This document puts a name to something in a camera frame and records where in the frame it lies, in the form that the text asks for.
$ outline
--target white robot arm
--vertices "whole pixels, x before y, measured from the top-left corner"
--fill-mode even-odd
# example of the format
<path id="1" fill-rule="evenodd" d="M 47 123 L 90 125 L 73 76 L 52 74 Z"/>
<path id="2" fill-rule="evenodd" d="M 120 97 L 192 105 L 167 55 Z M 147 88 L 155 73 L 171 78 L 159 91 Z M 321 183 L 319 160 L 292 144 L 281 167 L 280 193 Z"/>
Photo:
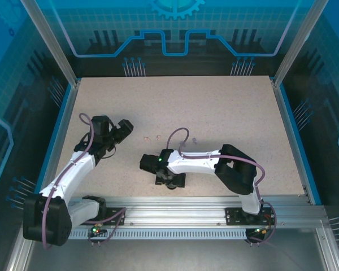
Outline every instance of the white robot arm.
<path id="1" fill-rule="evenodd" d="M 86 196 L 74 205 L 68 204 L 85 176 L 104 158 L 107 151 L 115 150 L 115 145 L 130 135 L 133 125 L 128 120 L 122 120 L 118 123 L 120 128 L 117 128 L 107 116 L 95 116 L 92 123 L 94 138 L 88 152 L 83 153 L 88 147 L 89 133 L 74 148 L 69 163 L 61 173 L 39 194 L 32 194 L 25 199 L 23 216 L 25 239 L 42 241 L 42 227 L 45 225 L 46 243 L 61 246 L 75 227 L 93 218 L 95 220 L 105 218 L 107 207 L 102 198 Z M 45 212 L 47 200 L 49 207 Z M 46 215 L 45 224 L 42 223 L 44 215 Z"/>
<path id="2" fill-rule="evenodd" d="M 223 145 L 221 150 L 210 152 L 182 152 L 164 149 L 159 156 L 144 155 L 140 168 L 156 175 L 156 185 L 165 184 L 169 189 L 185 186 L 186 173 L 206 173 L 217 176 L 225 186 L 238 194 L 242 210 L 257 215 L 261 209 L 260 199 L 255 191 L 256 167 L 243 161 L 218 156 L 236 156 L 253 159 L 232 145 Z"/>

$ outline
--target enclosure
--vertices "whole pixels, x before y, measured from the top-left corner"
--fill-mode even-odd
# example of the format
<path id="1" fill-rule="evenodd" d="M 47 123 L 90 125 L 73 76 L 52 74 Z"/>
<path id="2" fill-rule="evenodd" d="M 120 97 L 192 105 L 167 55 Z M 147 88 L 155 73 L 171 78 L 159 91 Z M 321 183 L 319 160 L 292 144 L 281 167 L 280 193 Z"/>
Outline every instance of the enclosure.
<path id="1" fill-rule="evenodd" d="M 100 247 L 79 226 L 44 250 L 24 201 L 66 167 L 82 112 L 134 128 L 69 204 L 127 210 Z M 244 242 L 213 175 L 172 190 L 140 170 L 180 127 L 174 150 L 231 144 L 265 168 L 269 242 Z M 0 1 L 0 270 L 159 268 L 339 270 L 339 0 Z"/>

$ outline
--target blue frame edge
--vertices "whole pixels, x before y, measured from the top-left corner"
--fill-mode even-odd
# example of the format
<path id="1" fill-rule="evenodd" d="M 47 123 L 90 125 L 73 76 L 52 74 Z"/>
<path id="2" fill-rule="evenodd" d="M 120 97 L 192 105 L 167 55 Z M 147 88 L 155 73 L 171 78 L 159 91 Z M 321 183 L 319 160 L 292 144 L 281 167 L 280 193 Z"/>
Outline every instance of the blue frame edge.
<path id="1" fill-rule="evenodd" d="M 308 191 L 308 192 L 312 193 L 312 196 L 314 197 L 314 201 L 315 201 L 314 204 L 315 205 L 322 205 L 321 200 L 320 200 L 320 196 L 319 196 L 319 193 L 318 193 L 318 189 L 316 188 L 315 180 L 314 180 L 314 177 L 311 173 L 310 165 L 309 165 L 309 162 L 308 162 L 306 154 L 305 154 L 305 149 L 304 149 L 303 143 L 301 141 L 301 137 L 300 137 L 298 128 L 297 128 L 296 123 L 295 123 L 293 111 L 290 107 L 288 96 L 286 95 L 283 83 L 280 84 L 280 91 L 281 91 L 281 95 L 284 99 L 286 111 L 289 115 L 290 123 L 292 125 L 292 129 L 293 129 L 294 135 L 295 135 L 295 140 L 296 140 L 296 143 L 299 147 L 301 159 L 303 161 L 305 172 L 306 172 L 307 178 L 309 180 L 309 185 L 310 185 L 311 191 Z"/>
<path id="2" fill-rule="evenodd" d="M 63 98 L 62 106 L 59 110 L 58 118 L 56 119 L 56 123 L 55 123 L 55 126 L 54 126 L 53 133 L 51 134 L 51 138 L 50 138 L 49 146 L 48 146 L 46 154 L 45 154 L 43 166 L 41 167 L 41 170 L 40 170 L 38 182 L 36 184 L 35 191 L 34 191 L 35 194 L 38 194 L 40 192 L 41 186 L 43 184 L 44 175 L 45 175 L 45 172 L 47 170 L 49 159 L 50 159 L 51 153 L 53 151 L 54 142 L 55 142 L 57 135 L 58 135 L 59 126 L 60 126 L 60 123 L 62 122 L 64 110 L 67 106 L 68 97 L 69 97 L 71 90 L 72 90 L 72 86 L 70 84 L 68 84 L 66 93 L 65 93 L 64 98 Z"/>

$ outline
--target gear logo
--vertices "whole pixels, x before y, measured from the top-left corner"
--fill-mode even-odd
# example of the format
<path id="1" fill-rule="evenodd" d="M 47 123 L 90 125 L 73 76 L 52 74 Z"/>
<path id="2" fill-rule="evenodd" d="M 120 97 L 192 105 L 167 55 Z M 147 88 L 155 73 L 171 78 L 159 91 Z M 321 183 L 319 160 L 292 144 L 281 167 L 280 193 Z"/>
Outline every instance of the gear logo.
<path id="1" fill-rule="evenodd" d="M 159 16 L 166 19 L 192 16 L 193 11 L 199 11 L 199 6 L 205 4 L 205 0 L 150 0 L 152 11 L 157 11 Z"/>
<path id="2" fill-rule="evenodd" d="M 0 0 L 0 17 L 10 27 L 14 27 L 21 18 L 19 0 Z"/>

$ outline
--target speckled tabletop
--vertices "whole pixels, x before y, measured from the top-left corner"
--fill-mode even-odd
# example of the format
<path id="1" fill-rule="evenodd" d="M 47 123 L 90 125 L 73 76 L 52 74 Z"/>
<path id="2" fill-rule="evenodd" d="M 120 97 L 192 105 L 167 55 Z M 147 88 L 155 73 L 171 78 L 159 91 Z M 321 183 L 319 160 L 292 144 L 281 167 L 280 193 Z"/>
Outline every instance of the speckled tabletop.
<path id="1" fill-rule="evenodd" d="M 107 115 L 114 124 L 128 119 L 134 130 L 117 145 L 112 158 L 101 160 L 85 177 L 76 196 L 233 195 L 216 176 L 190 173 L 185 188 L 169 190 L 154 185 L 155 176 L 139 169 L 142 155 L 159 154 L 171 132 L 182 126 L 190 130 L 184 151 L 218 150 L 232 144 L 265 168 L 259 186 L 262 194 L 303 194 L 267 76 L 84 78 L 58 171 L 89 131 L 78 118 L 80 112 Z M 170 148 L 178 148 L 184 137 L 185 132 L 178 132 Z"/>

